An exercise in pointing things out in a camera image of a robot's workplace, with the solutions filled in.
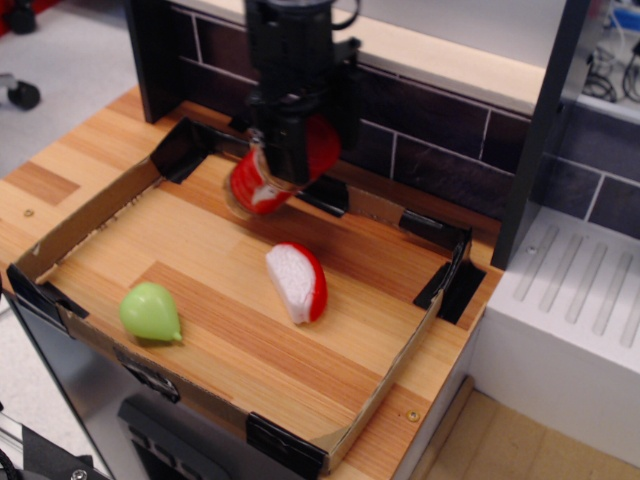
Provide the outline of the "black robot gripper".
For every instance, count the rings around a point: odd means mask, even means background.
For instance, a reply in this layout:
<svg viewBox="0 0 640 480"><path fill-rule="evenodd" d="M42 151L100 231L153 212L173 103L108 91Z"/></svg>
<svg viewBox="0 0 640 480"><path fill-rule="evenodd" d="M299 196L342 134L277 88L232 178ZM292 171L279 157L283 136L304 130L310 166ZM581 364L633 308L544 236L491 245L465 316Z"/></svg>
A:
<svg viewBox="0 0 640 480"><path fill-rule="evenodd" d="M249 96L251 137L269 173L289 184L310 181L306 121L325 108L341 151L358 142L361 75L355 37L336 43L333 34L357 20L357 1L347 19L333 20L332 1L246 1L249 57L258 84Z"/></svg>

